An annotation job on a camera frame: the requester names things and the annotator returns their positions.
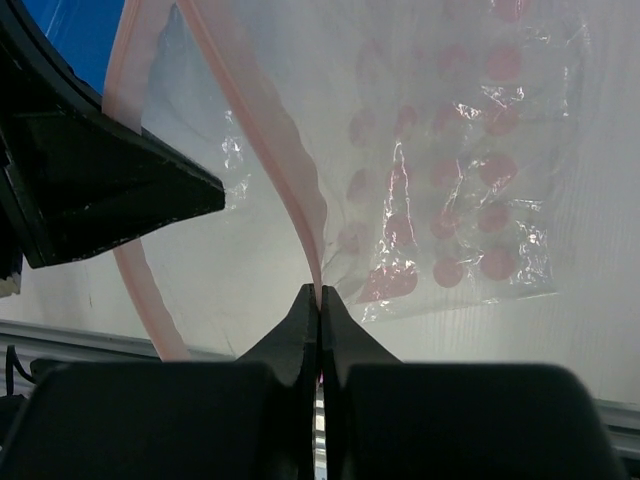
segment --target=wire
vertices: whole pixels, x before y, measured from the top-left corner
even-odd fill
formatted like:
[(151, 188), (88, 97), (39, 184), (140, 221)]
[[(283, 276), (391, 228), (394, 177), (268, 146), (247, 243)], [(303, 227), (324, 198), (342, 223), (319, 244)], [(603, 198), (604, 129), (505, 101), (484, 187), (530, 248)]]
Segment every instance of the wire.
[(7, 355), (5, 357), (5, 380), (7, 384), (7, 396), (13, 395), (15, 390), (15, 381), (13, 376), (13, 369), (16, 369), (20, 376), (30, 383), (36, 383), (34, 378), (27, 373), (27, 371), (20, 363), (18, 354), (16, 353), (15, 345), (9, 345), (7, 347)]

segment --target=white surface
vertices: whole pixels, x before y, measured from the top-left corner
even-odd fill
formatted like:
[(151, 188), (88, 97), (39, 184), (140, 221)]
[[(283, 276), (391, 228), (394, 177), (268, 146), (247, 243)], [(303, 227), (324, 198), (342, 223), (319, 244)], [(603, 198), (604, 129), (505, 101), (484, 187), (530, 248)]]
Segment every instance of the white surface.
[[(597, 65), (603, 80), (591, 99), (597, 116), (564, 176), (563, 191), (571, 193), (559, 199), (549, 240), (559, 246), (553, 259), (559, 294), (366, 325), (401, 358), (559, 363), (602, 399), (640, 403), (640, 4), (618, 0), (606, 8), (611, 20), (599, 25), (606, 61)], [(184, 92), (172, 101), (178, 122), (165, 129), (174, 135), (167, 141), (206, 164), (213, 146), (221, 145), (210, 132), (224, 119), (200, 119), (207, 131), (188, 127), (190, 136), (181, 136), (180, 112), (209, 111), (194, 103), (207, 99)], [(200, 140), (184, 144), (184, 138)], [(144, 242), (185, 339), (221, 353), (240, 354), (259, 340), (309, 279), (284, 210), (273, 207), (275, 192), (254, 168), (251, 152), (243, 153), (253, 166), (249, 177), (238, 174), (232, 198), (244, 198), (243, 185), (257, 189), (256, 197)], [(208, 166), (216, 171), (231, 159), (220, 158)], [(0, 300), (0, 317), (145, 336), (111, 254), (37, 272), (25, 268), (22, 294)]]

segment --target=blue surface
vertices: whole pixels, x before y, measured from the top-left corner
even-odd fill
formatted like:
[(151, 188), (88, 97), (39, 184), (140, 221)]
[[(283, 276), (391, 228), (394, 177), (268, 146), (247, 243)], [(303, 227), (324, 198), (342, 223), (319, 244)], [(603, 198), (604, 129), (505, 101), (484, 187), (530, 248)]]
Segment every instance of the blue surface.
[(124, 0), (23, 0), (75, 74), (102, 94)]

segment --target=ziplock bag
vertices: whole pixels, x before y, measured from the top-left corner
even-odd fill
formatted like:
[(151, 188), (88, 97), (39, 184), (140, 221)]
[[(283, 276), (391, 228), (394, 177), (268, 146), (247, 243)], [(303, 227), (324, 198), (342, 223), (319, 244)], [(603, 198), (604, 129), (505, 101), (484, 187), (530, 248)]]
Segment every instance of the ziplock bag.
[[(215, 237), (259, 244), (264, 222), (231, 225), (243, 212), (278, 211), (279, 197), (290, 217), (274, 215), (273, 243), (231, 260), (241, 273), (209, 285), (231, 295), (201, 314), (240, 312), (265, 266), (254, 260), (278, 256), (275, 238), (291, 245), (291, 224), (318, 291), (334, 285), (359, 320), (548, 294), (554, 203), (597, 83), (583, 74), (581, 7), (128, 0), (103, 109), (225, 183), (204, 255), (226, 255)], [(142, 243), (115, 253), (161, 356), (188, 356)], [(271, 293), (282, 279), (262, 273)]]

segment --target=blue object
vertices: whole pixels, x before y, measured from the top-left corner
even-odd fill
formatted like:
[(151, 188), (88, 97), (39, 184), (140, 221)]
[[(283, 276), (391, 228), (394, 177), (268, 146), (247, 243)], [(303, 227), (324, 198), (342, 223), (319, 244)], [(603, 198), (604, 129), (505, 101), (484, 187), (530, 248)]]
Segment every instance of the blue object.
[(23, 0), (76, 76), (102, 94), (124, 0)]

